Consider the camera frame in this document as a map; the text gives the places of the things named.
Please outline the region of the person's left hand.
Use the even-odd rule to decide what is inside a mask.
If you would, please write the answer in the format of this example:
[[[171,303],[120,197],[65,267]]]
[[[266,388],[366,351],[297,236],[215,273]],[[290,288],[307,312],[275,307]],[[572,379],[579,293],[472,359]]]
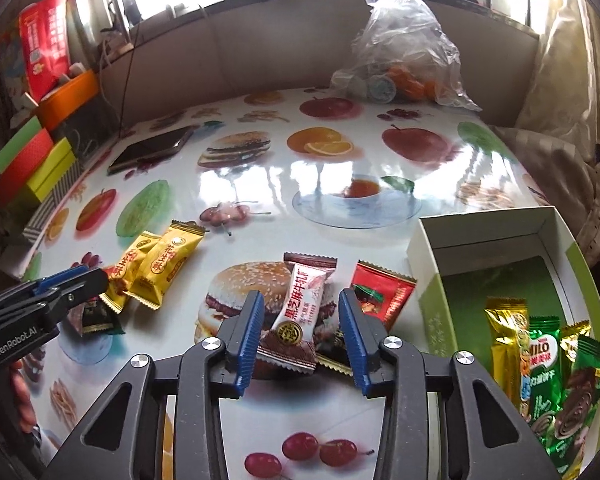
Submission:
[[[35,410],[31,401],[31,393],[26,381],[22,377],[20,370],[23,368],[23,362],[18,360],[10,364],[9,374],[12,382],[12,391],[15,396],[15,407],[19,414],[19,426],[25,434],[30,434],[38,424]]]

